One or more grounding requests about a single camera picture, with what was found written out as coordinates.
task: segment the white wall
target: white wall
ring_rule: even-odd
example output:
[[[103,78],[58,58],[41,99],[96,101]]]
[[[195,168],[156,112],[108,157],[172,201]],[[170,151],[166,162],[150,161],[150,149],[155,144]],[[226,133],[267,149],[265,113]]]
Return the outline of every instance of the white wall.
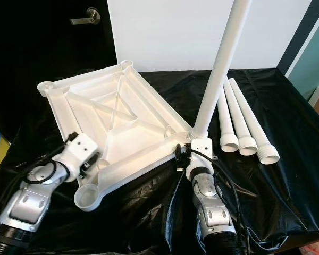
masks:
[[[108,0],[117,60],[139,72],[211,69],[232,2]],[[253,0],[231,68],[276,67],[310,2]]]

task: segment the blue wall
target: blue wall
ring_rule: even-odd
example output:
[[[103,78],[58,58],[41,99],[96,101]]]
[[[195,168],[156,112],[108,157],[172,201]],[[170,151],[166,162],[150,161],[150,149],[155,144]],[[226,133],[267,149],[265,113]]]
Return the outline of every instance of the blue wall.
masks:
[[[288,79],[307,100],[319,86],[319,27]]]

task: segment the white pole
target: white pole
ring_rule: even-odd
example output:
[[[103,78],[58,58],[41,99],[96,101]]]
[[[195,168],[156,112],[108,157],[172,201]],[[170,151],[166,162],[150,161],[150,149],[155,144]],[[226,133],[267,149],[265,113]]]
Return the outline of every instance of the white pole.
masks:
[[[241,155],[252,155],[257,151],[257,145],[253,137],[250,136],[244,116],[236,100],[228,79],[224,80],[223,89],[227,98],[230,114],[232,116],[236,135],[239,138],[239,152]]]
[[[250,133],[257,143],[257,156],[260,162],[264,165],[277,162],[280,159],[280,156],[276,148],[270,144],[265,132],[260,126],[259,121],[255,117],[239,86],[233,78],[229,79],[229,82],[235,94],[236,100],[238,101],[238,104],[241,108],[242,114],[246,120]]]
[[[224,152],[234,152],[239,149],[238,138],[234,134],[232,121],[228,110],[227,100],[223,88],[221,87],[220,97],[217,101],[217,109],[219,112],[221,138],[220,145]]]
[[[208,136],[208,127],[219,98],[220,88],[222,87],[230,67],[250,4],[251,0],[234,0],[202,103],[198,111],[195,126],[189,134],[191,138],[204,138]]]

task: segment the door handle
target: door handle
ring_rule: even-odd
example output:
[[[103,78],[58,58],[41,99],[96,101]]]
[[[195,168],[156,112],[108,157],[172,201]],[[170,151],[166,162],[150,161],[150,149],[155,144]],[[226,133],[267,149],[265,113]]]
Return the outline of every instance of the door handle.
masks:
[[[71,25],[92,24],[97,25],[100,22],[100,15],[97,9],[90,7],[86,10],[87,18],[70,19]]]

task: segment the black tablecloth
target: black tablecloth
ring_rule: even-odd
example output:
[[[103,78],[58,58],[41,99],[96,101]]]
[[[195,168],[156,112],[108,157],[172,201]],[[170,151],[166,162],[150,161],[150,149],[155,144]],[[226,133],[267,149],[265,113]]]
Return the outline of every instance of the black tablecloth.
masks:
[[[149,72],[142,76],[191,125],[210,71]],[[220,149],[217,111],[209,127],[214,154],[237,184],[244,222],[262,246],[286,236],[319,238],[319,116],[277,69],[231,70],[280,161],[262,165],[256,155]],[[24,162],[62,140],[47,99],[37,96],[21,113],[23,124],[0,168],[0,193]],[[228,208],[234,198],[220,181]],[[62,184],[30,246],[30,253],[203,254],[196,230],[191,183],[175,161],[107,195],[92,212],[73,203],[77,183]],[[255,242],[252,249],[263,251]]]

